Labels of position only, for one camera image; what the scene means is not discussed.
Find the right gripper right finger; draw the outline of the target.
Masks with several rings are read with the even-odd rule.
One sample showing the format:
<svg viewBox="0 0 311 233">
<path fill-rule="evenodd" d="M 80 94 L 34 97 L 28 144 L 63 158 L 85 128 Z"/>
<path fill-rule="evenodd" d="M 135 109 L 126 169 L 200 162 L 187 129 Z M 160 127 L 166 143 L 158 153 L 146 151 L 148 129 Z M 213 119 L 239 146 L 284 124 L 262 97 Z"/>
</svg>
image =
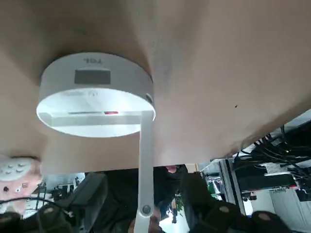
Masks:
<svg viewBox="0 0 311 233">
<path fill-rule="evenodd" d="M 243 215 L 238 206 L 217 200 L 199 173 L 181 180 L 180 192 L 190 233 L 290 233 L 279 216 L 267 211 Z"/>
</svg>

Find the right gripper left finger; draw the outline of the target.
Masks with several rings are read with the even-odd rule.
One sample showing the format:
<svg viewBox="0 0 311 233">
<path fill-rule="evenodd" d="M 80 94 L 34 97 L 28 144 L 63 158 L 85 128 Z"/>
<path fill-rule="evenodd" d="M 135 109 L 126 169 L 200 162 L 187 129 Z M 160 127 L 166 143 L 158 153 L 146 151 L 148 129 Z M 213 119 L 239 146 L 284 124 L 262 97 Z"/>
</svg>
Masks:
<svg viewBox="0 0 311 233">
<path fill-rule="evenodd" d="M 35 214 L 23 218 L 15 212 L 0 215 L 2 233 L 91 233 L 107 196 L 107 179 L 101 173 L 89 173 L 66 199 L 53 202 L 39 197 L 2 200 L 1 204 L 19 200 L 45 202 Z"/>
</svg>

